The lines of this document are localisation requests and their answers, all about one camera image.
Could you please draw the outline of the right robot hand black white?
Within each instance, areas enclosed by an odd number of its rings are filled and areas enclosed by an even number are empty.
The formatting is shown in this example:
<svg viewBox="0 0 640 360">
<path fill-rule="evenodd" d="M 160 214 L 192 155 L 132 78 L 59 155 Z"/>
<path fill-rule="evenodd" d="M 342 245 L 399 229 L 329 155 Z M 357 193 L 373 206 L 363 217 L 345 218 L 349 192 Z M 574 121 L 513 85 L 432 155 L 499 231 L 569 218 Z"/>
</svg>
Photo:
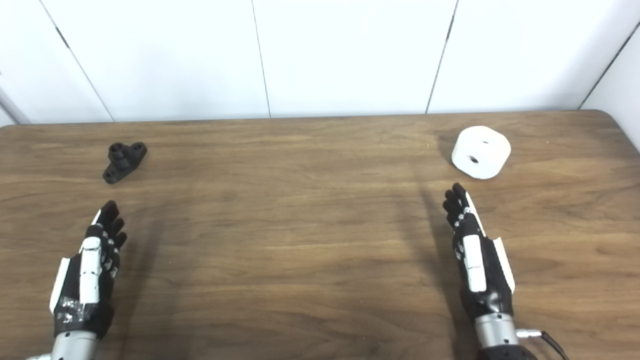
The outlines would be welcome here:
<svg viewBox="0 0 640 360">
<path fill-rule="evenodd" d="M 514 316 L 514 274 L 500 237 L 491 239 L 471 195 L 455 182 L 442 207 L 452 228 L 452 250 L 461 274 L 460 298 L 471 321 L 494 313 Z"/>
</svg>

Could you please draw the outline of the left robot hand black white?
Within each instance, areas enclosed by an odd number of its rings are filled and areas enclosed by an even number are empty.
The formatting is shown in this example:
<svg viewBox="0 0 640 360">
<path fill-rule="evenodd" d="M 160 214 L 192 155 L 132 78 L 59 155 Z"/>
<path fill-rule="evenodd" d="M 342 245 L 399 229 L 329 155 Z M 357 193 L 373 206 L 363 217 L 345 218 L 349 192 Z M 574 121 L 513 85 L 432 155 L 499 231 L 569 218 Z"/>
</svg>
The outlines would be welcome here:
<svg viewBox="0 0 640 360">
<path fill-rule="evenodd" d="M 109 331 L 121 248 L 128 239 L 124 225 L 117 203 L 107 201 L 87 227 L 79 251 L 61 259 L 49 301 L 55 337 L 89 332 L 101 340 Z"/>
</svg>

